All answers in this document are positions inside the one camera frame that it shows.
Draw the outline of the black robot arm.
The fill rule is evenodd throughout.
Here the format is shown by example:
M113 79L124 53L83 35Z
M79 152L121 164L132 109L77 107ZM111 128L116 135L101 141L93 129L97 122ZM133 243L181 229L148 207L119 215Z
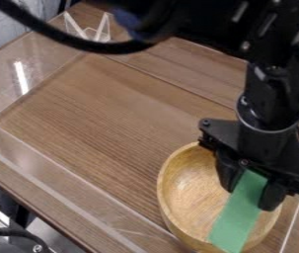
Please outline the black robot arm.
M136 42L169 38L246 61L246 85L232 121L199 123L222 187L244 171L266 178L258 205L272 211L299 195L299 0L87 0L109 11Z

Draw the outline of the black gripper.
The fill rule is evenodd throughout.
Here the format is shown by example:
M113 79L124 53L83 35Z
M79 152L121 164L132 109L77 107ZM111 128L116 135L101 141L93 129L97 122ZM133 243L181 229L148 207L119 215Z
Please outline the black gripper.
M243 121L203 119L199 145L216 156L220 186L231 193L247 170L267 183L258 200L274 211L287 196L299 195L299 126L267 129Z

